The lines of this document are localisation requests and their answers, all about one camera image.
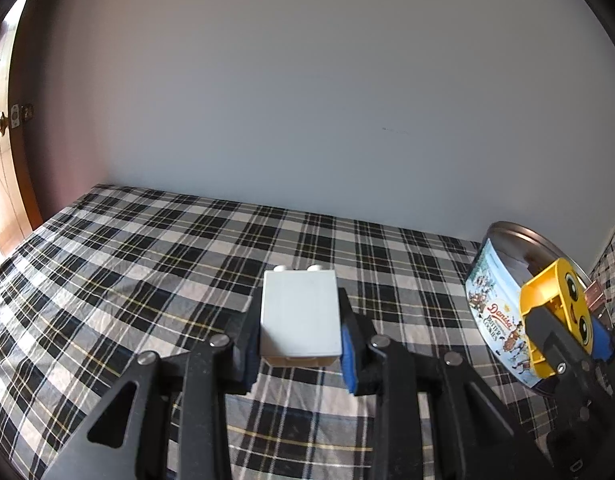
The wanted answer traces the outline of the round cookie tin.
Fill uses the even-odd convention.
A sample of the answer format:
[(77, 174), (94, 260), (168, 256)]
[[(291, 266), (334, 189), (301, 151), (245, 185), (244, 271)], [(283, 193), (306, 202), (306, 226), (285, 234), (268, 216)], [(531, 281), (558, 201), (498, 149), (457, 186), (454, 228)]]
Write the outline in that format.
[(570, 261), (585, 293), (592, 281), (555, 244), (524, 226), (498, 221), (487, 230), (466, 280), (469, 306), (487, 347), (530, 389), (540, 379), (531, 369), (519, 308), (520, 290), (558, 258)]

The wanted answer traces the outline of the black white plaid tablecloth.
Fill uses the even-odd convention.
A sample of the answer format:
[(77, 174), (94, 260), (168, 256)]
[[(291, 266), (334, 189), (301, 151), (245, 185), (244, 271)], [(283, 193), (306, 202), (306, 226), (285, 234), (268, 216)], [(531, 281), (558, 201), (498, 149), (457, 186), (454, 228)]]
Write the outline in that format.
[(382, 224), (111, 184), (0, 265), (0, 454), (38, 479), (137, 353), (221, 332), (275, 266), (336, 271), (351, 306), (411, 350), (463, 354), (525, 431), (556, 408), (484, 344), (465, 295), (478, 244)]

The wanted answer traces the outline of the yellow face toy block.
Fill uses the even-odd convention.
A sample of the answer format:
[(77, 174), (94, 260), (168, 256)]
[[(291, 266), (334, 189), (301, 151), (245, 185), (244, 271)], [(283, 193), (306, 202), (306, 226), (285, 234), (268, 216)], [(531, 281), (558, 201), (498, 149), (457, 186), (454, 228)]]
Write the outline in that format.
[(588, 353), (593, 350), (592, 315), (585, 300), (584, 288), (566, 258), (558, 258), (546, 269), (524, 283), (520, 290), (519, 308), (529, 348), (531, 369), (539, 379), (554, 376), (554, 367), (530, 336), (527, 318), (530, 312), (546, 307)]

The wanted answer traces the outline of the white toy block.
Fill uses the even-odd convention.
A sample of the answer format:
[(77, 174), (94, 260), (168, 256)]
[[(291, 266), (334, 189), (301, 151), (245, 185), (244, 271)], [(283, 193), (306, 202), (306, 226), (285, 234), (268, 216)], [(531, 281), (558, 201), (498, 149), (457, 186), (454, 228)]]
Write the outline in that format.
[(272, 367), (327, 367), (342, 354), (337, 274), (318, 264), (264, 274), (260, 357)]

